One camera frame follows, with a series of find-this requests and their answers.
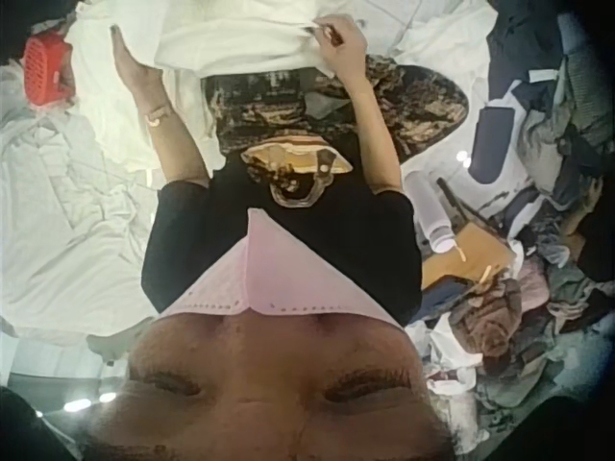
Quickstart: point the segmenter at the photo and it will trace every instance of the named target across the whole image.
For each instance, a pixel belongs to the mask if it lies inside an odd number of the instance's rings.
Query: pink face mask
[[[355,314],[400,325],[369,295],[261,209],[248,233],[161,318],[182,313],[269,316]]]

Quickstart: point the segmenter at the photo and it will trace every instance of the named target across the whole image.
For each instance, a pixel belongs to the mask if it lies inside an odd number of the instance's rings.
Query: red plastic object
[[[63,85],[61,79],[62,65],[67,61],[64,57],[71,49],[55,32],[28,39],[24,55],[25,89],[31,103],[44,106],[74,95],[74,88]]]

